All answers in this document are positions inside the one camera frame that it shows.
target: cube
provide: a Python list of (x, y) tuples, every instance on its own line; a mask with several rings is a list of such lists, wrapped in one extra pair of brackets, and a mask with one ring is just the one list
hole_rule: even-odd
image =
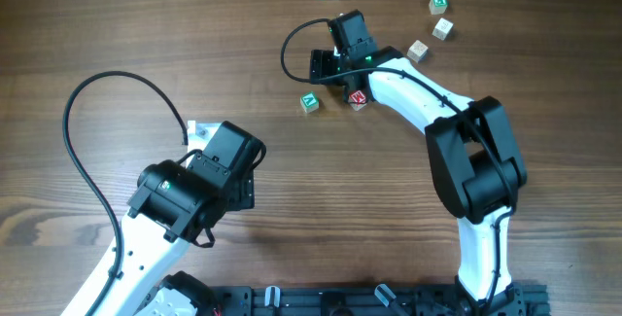
[(408, 57), (412, 58), (415, 62), (419, 63), (419, 61), (426, 55), (428, 52), (428, 47), (424, 45), (424, 43), (417, 40), (415, 44), (413, 44), (410, 49), (408, 49)]
[(440, 21), (436, 24), (432, 35), (440, 40), (445, 40), (453, 26), (454, 23), (450, 22), (445, 18), (441, 18)]
[(315, 93), (311, 91), (309, 93), (303, 94), (302, 97), (300, 97), (300, 105), (302, 105), (304, 113), (311, 113), (320, 108), (320, 100), (315, 95)]
[(444, 14), (447, 10), (447, 0), (430, 0), (430, 13), (433, 15)]
[(361, 90), (356, 90), (348, 96), (348, 104), (350, 104), (355, 111), (359, 111), (362, 107), (367, 105), (367, 97)]

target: wood grain surface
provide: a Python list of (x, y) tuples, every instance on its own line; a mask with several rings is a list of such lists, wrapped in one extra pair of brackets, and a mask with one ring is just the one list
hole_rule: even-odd
[[(65, 152), (70, 92), (106, 70), (155, 82), (187, 120), (229, 120), (268, 146), (255, 210), (226, 214), (182, 269), (208, 285), (451, 283), (456, 220), (433, 186), (424, 137), (382, 105), (359, 112), (279, 65), (288, 33), (359, 9), (380, 46), (456, 93), (506, 107), (529, 171), (509, 234), (514, 279), (549, 286), (555, 315), (622, 313), (622, 0), (0, 0), (0, 315), (58, 314), (112, 239)], [(287, 63), (330, 49), (300, 32)], [(313, 90), (321, 109), (305, 115)], [(87, 88), (76, 151), (118, 216), (150, 163), (185, 152), (165, 104), (128, 79)]]

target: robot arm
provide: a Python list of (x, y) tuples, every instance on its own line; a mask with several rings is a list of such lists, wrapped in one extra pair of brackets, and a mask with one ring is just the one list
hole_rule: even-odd
[[(468, 110), (469, 103), (472, 102), (472, 99), (442, 88), (419, 73), (410, 64), (407, 58), (394, 58), (381, 64), (380, 67), (405, 71), (419, 78), (431, 88), (434, 88), (436, 91), (446, 96), (463, 111)], [(421, 86), (407, 79), (403, 79), (396, 74), (375, 72), (369, 75), (368, 81), (369, 90), (377, 102), (398, 111), (424, 134), (426, 134), (427, 127), (433, 124), (437, 119), (449, 119), (456, 115), (456, 112), (444, 106), (436, 97), (432, 96)], [(447, 186), (444, 184), (443, 179), (437, 179), (434, 181), (434, 184), (443, 187)], [(493, 229), (493, 224), (499, 215), (509, 210), (509, 207), (500, 207), (495, 211), (485, 214), (479, 223), (474, 223), (465, 216), (458, 218), (461, 247), (461, 264), (458, 270), (458, 279), (466, 292), (468, 292), (474, 300), (485, 299), (490, 293), (494, 276), (491, 271), (495, 270), (493, 258), (496, 249), (496, 233)], [(511, 283), (511, 276), (507, 270), (506, 264), (508, 223), (509, 218), (503, 219), (501, 222), (501, 277), (497, 284), (495, 295), (505, 291), (507, 286)]]
[[(130, 209), (121, 219), (121, 272), (96, 315), (133, 315), (141, 306), (142, 314), (194, 315), (209, 306), (207, 300), (191, 299), (192, 294), (175, 288), (150, 291), (191, 244), (213, 245), (210, 228), (226, 211), (254, 207), (253, 169), (259, 162), (253, 161), (265, 147), (229, 122), (189, 124), (189, 147), (203, 151), (194, 153), (188, 167), (181, 165), (183, 159), (166, 160), (140, 175), (128, 201)], [(210, 241), (199, 244), (197, 237), (204, 230)], [(63, 315), (88, 312), (108, 279), (115, 251), (113, 240)]]
[[(311, 79), (320, 82), (322, 78), (342, 73), (341, 81), (329, 83), (344, 86), (344, 100), (359, 90), (367, 99), (399, 112), (426, 135), (434, 187), (445, 208), (458, 219), (461, 264), (457, 285), (469, 300), (474, 314), (492, 311), (496, 305), (504, 303), (501, 293), (512, 281), (506, 264), (509, 223), (506, 213), (512, 209), (491, 157), (499, 163), (514, 193), (527, 181), (525, 165), (501, 104), (492, 97), (475, 102), (455, 94), (419, 73), (397, 50), (391, 47), (378, 50), (358, 11), (329, 21), (328, 27), (335, 50), (334, 53), (312, 52)], [(374, 71), (373, 68), (395, 71)], [(371, 72), (343, 74), (362, 69)], [(455, 109), (399, 72), (418, 79), (444, 96), (464, 115), (457, 116)], [(492, 150), (490, 155), (484, 151), (473, 155), (467, 152), (466, 143), (477, 139), (469, 132), (464, 118), (476, 125)], [(498, 223), (498, 236), (495, 224), (501, 215), (504, 217)], [(496, 271), (499, 279), (495, 290), (491, 291)], [(492, 298), (492, 305), (487, 305), (491, 293), (498, 297)]]

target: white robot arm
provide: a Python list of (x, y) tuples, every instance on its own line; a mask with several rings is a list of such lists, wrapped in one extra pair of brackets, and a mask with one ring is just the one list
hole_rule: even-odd
[[(166, 160), (147, 167), (138, 190), (121, 219), (120, 273), (94, 315), (194, 315), (201, 300), (190, 299), (175, 288), (152, 288), (189, 249), (213, 244), (210, 228), (225, 211), (254, 206), (253, 162), (263, 144), (232, 123), (189, 122), (187, 167)], [(211, 242), (198, 244), (206, 230)], [(86, 315), (104, 287), (116, 254), (116, 241), (62, 315)]]
[[(379, 67), (404, 71), (420, 79), (446, 96), (463, 111), (468, 109), (470, 102), (473, 102), (471, 98), (455, 94), (433, 82), (417, 71), (407, 58), (394, 58), (379, 65)], [(369, 90), (377, 102), (399, 112), (424, 134), (426, 127), (438, 118), (451, 118), (456, 115), (455, 111), (443, 105), (441, 101), (420, 85), (394, 73), (371, 73), (369, 75)], [(458, 219), (461, 248), (458, 278), (475, 300), (485, 299), (489, 294), (494, 276), (492, 271), (495, 269), (495, 262), (493, 261), (495, 256), (495, 230), (493, 224), (499, 215), (509, 210), (508, 207), (499, 208), (487, 214), (479, 224), (474, 224), (467, 218)], [(501, 222), (501, 277), (495, 295), (503, 292), (512, 281), (506, 264), (508, 223), (509, 218)]]

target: black metal base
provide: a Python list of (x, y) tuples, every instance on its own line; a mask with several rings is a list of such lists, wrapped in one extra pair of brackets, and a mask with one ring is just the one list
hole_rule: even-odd
[[(454, 285), (394, 288), (408, 315), (468, 315), (456, 298)], [(494, 310), (495, 316), (548, 316), (546, 286), (514, 284), (514, 301)], [(212, 291), (223, 316), (397, 316), (374, 295), (374, 288), (314, 288), (281, 290), (279, 307), (265, 306), (265, 290), (215, 287)]]
[[(164, 278), (146, 295), (139, 310), (149, 304), (159, 288), (175, 289), (190, 298), (200, 316), (479, 316), (477, 307), (460, 297), (457, 285), (425, 285), (415, 288), (252, 289), (208, 288), (194, 277), (177, 272)], [(497, 295), (486, 315), (549, 316), (548, 293), (543, 285), (511, 284)]]

